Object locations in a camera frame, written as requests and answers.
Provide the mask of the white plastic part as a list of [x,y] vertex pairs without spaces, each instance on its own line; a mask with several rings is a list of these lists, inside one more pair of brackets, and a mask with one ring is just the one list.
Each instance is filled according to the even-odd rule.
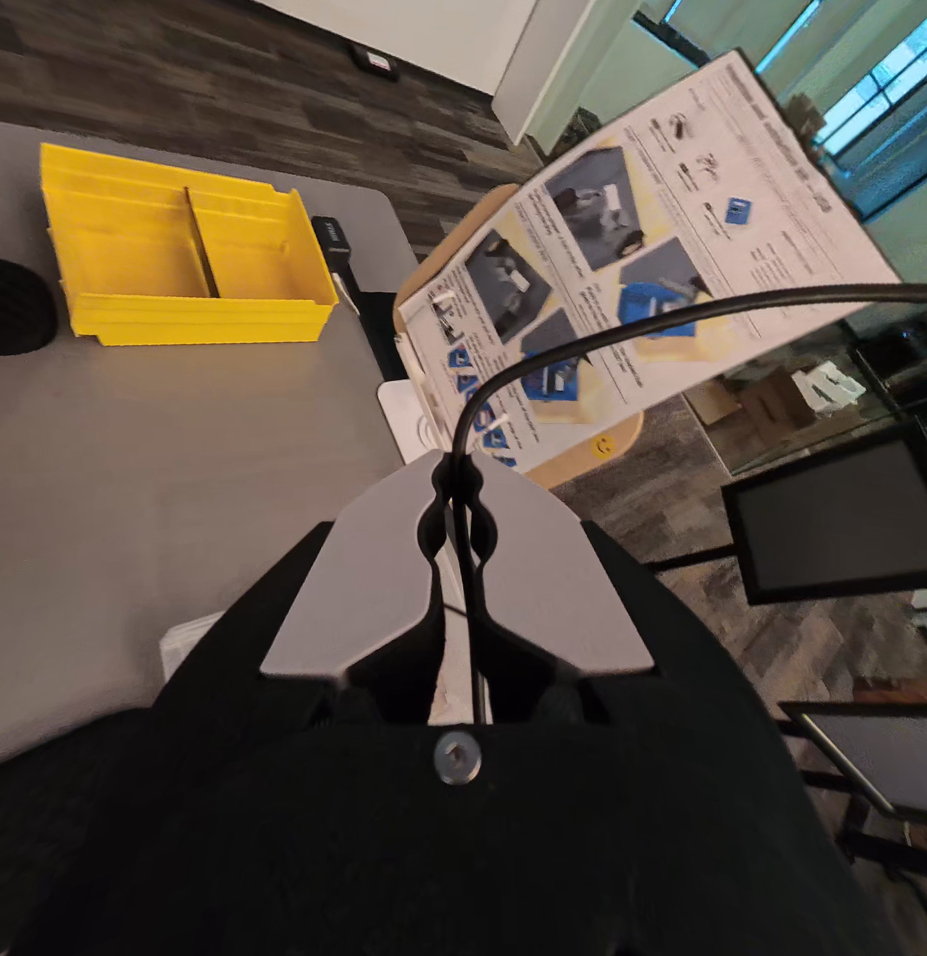
[[807,371],[796,370],[791,378],[802,399],[816,417],[828,417],[856,405],[868,389],[842,372],[832,361]]

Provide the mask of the grey table black frame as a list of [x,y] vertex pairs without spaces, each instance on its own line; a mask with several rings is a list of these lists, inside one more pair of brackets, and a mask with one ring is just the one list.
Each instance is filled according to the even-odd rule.
[[927,878],[927,849],[865,832],[871,811],[927,827],[927,703],[780,705],[780,733],[814,746],[833,771],[800,770],[810,789],[846,795],[835,836],[850,862],[859,859],[897,876]]

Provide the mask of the instruction poster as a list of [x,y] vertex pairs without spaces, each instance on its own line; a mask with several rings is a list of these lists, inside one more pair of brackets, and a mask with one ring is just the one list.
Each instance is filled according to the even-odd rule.
[[[524,185],[488,193],[398,293],[397,345],[449,451],[467,400],[521,360],[716,299],[897,283],[742,54],[608,122]],[[532,472],[685,389],[859,309],[837,303],[690,322],[521,376],[470,448]]]

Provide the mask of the yellow plastic bin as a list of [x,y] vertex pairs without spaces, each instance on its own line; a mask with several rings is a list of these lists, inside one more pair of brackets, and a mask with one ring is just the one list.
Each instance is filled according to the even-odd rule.
[[39,161],[77,337],[306,343],[338,305],[295,189],[48,142]]

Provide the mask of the black flat monitor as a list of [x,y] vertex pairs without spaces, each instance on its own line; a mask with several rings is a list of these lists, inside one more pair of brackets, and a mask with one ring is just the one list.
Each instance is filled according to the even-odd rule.
[[750,605],[927,589],[927,433],[896,424],[726,485]]

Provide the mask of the small black usb device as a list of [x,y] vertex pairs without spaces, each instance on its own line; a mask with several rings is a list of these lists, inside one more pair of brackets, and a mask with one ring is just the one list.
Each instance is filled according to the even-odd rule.
[[313,215],[310,222],[335,289],[352,314],[360,316],[360,288],[351,269],[352,249],[338,220]]

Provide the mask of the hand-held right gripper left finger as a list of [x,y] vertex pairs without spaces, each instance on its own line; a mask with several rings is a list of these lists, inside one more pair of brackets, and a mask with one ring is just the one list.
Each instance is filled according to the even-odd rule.
[[439,605],[444,454],[425,453],[344,508],[261,664],[271,678],[341,679]]

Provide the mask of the cardboard box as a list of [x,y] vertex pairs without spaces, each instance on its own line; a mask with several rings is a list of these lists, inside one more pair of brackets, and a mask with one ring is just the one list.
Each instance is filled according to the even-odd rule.
[[766,447],[816,422],[816,413],[783,368],[752,381],[717,376],[686,389],[683,396],[702,426],[744,424]]

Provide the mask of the black textured rounded object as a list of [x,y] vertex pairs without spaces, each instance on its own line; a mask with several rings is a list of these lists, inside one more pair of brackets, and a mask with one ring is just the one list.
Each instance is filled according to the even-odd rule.
[[34,270],[0,259],[0,358],[39,351],[59,329],[53,293]]

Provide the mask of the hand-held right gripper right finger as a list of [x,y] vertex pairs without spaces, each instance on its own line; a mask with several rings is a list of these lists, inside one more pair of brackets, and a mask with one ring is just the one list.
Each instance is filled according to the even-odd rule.
[[647,673],[655,662],[582,522],[549,491],[486,455],[463,461],[472,561],[467,598],[489,682]]

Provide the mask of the small black floor object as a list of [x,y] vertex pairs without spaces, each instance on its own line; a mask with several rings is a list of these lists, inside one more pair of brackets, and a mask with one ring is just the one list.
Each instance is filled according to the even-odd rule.
[[353,41],[348,41],[347,49],[358,70],[377,78],[398,82],[400,78],[399,64],[389,54],[384,54]]

